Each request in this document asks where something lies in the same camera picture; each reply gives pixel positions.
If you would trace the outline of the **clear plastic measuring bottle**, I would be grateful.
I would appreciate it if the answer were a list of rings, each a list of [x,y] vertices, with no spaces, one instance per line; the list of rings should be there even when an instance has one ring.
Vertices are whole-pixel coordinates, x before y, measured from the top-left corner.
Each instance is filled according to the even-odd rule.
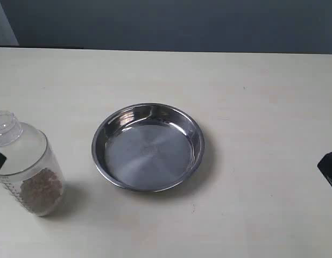
[[[0,111],[0,153],[6,156],[0,170],[2,186],[30,213],[52,213],[66,184],[44,132],[10,111]]]

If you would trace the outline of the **round stainless steel plate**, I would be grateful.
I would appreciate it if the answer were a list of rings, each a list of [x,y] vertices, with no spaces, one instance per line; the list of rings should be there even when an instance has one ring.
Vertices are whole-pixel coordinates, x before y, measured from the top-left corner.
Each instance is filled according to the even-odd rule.
[[[140,103],[112,113],[100,124],[91,154],[97,170],[113,185],[161,192],[195,173],[205,146],[199,125],[182,110]]]

